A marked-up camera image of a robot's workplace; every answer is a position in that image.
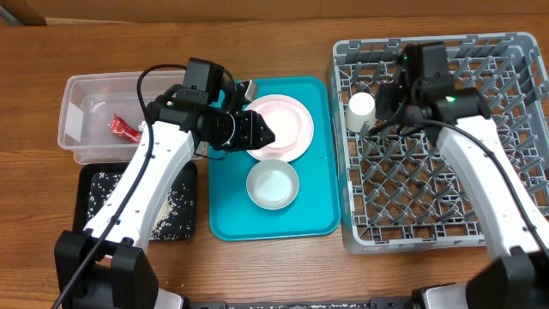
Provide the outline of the pale green cup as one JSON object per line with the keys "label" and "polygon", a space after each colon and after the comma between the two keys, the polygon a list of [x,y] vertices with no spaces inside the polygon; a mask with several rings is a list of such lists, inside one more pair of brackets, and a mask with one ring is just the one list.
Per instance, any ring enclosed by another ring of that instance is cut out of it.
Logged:
{"label": "pale green cup", "polygon": [[377,122],[374,97],[367,92],[354,94],[345,111],[346,127],[352,132],[360,132],[364,124],[372,128]]}

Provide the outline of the large pink plate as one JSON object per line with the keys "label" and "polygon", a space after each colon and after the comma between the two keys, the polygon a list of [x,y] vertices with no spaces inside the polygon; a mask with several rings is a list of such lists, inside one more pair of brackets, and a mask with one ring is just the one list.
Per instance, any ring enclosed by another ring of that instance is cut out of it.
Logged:
{"label": "large pink plate", "polygon": [[309,148],[314,137],[314,122],[308,109],[298,100],[282,94],[270,94],[254,100],[246,110],[255,111],[255,108],[267,103],[285,103],[293,107],[301,120],[301,130],[295,143],[285,148],[270,148],[268,145],[258,150],[249,150],[248,153],[259,161],[276,159],[290,162],[298,159]]}

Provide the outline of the grey bowl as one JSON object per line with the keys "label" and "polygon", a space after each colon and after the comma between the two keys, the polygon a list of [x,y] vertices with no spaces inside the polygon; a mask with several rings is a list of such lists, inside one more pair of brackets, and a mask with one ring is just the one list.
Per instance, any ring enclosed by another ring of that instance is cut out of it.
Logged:
{"label": "grey bowl", "polygon": [[248,173],[246,190],[251,201],[260,208],[284,209],[299,193],[299,176],[285,161],[259,161]]}

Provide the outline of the red snack wrapper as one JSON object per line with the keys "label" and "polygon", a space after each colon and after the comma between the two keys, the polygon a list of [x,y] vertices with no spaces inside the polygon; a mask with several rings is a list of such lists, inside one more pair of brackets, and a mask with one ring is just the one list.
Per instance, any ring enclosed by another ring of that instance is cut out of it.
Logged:
{"label": "red snack wrapper", "polygon": [[139,130],[131,127],[117,114],[114,114],[113,116],[113,120],[110,124],[110,131],[130,143],[139,143],[142,138],[142,133]]}

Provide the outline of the rice food leftovers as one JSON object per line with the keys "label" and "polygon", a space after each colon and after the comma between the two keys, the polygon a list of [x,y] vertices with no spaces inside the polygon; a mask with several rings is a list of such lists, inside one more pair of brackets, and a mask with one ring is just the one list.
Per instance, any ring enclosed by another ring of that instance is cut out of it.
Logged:
{"label": "rice food leftovers", "polygon": [[[86,221],[99,212],[121,177],[122,173],[116,172],[93,175],[84,203]],[[194,167],[185,168],[179,173],[154,221],[151,241],[187,240],[192,237],[196,225],[196,183],[197,171]]]}

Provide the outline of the small pink bowl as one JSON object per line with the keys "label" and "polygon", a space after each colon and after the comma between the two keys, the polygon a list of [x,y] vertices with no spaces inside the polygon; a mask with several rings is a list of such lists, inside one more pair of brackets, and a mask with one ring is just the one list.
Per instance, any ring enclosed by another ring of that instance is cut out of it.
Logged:
{"label": "small pink bowl", "polygon": [[296,110],[285,103],[267,103],[255,108],[274,133],[270,148],[285,148],[295,143],[301,130],[301,120]]}

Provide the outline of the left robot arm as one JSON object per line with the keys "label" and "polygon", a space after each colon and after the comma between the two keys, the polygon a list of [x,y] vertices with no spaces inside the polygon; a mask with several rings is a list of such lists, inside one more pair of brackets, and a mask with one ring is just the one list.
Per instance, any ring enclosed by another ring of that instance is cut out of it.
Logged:
{"label": "left robot arm", "polygon": [[257,112],[162,94],[144,107],[147,125],[117,187],[82,232],[64,231],[54,256],[60,295],[54,307],[180,308],[181,296],[163,291],[146,257],[149,238],[172,183],[196,144],[234,152],[275,140]]}

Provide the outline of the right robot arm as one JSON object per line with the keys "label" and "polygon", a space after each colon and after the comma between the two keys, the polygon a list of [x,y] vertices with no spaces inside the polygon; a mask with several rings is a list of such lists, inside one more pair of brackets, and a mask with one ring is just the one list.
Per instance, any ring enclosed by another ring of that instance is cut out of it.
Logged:
{"label": "right robot arm", "polygon": [[376,116],[423,130],[461,181],[480,222],[490,264],[465,285],[420,291],[423,308],[546,308],[548,221],[504,152],[476,88],[383,84]]}

